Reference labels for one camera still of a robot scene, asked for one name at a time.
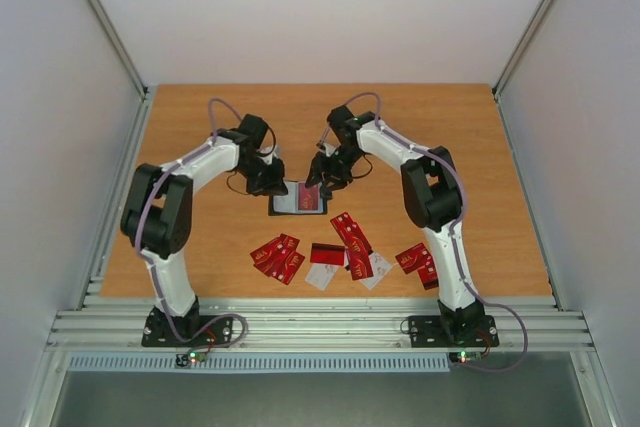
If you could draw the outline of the red card magnetic stripe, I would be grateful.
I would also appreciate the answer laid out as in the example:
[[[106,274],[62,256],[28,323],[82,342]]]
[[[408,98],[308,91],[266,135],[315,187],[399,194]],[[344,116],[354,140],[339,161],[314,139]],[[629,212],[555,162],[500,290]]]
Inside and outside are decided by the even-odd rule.
[[[346,261],[346,247],[344,245],[312,243],[310,262],[329,266],[343,267]]]

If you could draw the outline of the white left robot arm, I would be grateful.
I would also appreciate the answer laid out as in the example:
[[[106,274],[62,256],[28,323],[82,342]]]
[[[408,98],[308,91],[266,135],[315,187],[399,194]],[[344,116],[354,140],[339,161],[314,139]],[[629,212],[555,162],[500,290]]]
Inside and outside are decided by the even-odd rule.
[[[154,316],[179,345],[192,344],[208,327],[199,318],[184,253],[193,198],[224,173],[244,177],[250,196],[287,194],[277,142],[264,148],[266,136],[276,137],[265,120],[247,114],[237,127],[215,130],[186,155],[160,166],[143,163],[134,171],[120,230],[149,272],[156,296]]]

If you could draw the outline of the black leather card holder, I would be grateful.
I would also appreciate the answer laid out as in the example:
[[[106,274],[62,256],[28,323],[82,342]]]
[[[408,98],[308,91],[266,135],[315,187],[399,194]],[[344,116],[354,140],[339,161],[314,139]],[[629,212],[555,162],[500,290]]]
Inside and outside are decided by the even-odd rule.
[[[310,215],[325,215],[328,210],[328,201],[323,199],[320,195],[321,208],[316,212],[302,213],[298,211],[297,193],[298,184],[302,181],[288,181],[285,180],[288,187],[288,194],[286,196],[270,196],[268,202],[268,215],[269,216],[310,216]]]

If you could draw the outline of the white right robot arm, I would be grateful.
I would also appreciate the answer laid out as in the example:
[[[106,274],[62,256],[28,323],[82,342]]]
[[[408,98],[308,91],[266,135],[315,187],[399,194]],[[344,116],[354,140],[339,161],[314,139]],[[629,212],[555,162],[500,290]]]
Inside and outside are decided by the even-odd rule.
[[[461,239],[465,200],[449,151],[416,144],[373,112],[356,116],[345,105],[331,110],[327,124],[339,145],[333,148],[318,142],[306,185],[318,186],[323,197],[331,197],[353,182],[352,168],[366,155],[398,172],[405,211],[424,232],[434,258],[442,334],[453,344],[467,341],[475,334],[484,308],[465,285],[469,278]]]

